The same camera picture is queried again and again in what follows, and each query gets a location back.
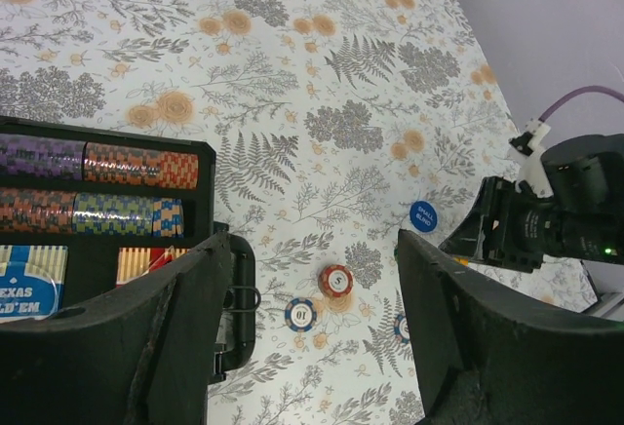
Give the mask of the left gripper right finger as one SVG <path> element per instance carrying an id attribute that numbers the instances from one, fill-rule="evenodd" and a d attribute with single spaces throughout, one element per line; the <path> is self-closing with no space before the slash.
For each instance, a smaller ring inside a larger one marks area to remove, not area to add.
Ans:
<path id="1" fill-rule="evenodd" d="M 619 424 L 623 327 L 538 301 L 398 234 L 427 424 Z"/>

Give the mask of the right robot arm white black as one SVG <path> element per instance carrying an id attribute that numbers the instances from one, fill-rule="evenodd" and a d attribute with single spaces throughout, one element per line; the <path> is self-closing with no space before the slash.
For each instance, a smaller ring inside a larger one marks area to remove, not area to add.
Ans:
<path id="1" fill-rule="evenodd" d="M 483 179 L 477 199 L 441 251 L 471 262 L 531 273 L 545 257 L 623 262 L 623 136 L 584 135 L 538 160 L 552 189 L 527 180 Z"/>

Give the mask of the red playing card deck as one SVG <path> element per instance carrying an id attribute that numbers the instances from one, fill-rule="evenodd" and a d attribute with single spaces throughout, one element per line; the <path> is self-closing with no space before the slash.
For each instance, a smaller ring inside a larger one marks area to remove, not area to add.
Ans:
<path id="1" fill-rule="evenodd" d="M 187 254 L 189 249 L 121 248 L 118 252 L 116 287 L 153 272 Z"/>

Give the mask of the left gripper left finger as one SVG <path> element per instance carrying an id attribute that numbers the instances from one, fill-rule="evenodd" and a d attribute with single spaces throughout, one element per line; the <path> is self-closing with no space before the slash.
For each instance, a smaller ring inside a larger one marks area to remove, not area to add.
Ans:
<path id="1" fill-rule="evenodd" d="M 5 424 L 200 424 L 231 276 L 218 233 L 121 288 L 1 327 Z"/>

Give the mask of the blue small blind button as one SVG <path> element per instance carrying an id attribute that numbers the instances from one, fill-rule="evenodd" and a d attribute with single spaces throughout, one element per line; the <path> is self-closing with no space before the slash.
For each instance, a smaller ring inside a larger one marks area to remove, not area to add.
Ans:
<path id="1" fill-rule="evenodd" d="M 409 209 L 409 220 L 412 226 L 421 233 L 431 233 L 438 226 L 438 215 L 435 208 L 427 201 L 415 201 Z"/>

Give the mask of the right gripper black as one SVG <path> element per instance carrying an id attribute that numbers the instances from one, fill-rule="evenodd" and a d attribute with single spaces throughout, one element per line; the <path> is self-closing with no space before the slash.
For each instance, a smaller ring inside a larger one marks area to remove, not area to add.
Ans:
<path id="1" fill-rule="evenodd" d="M 451 256 L 492 267 L 531 273 L 556 254 L 556 206 L 526 183 L 483 179 L 477 198 L 458 227 L 439 245 Z"/>

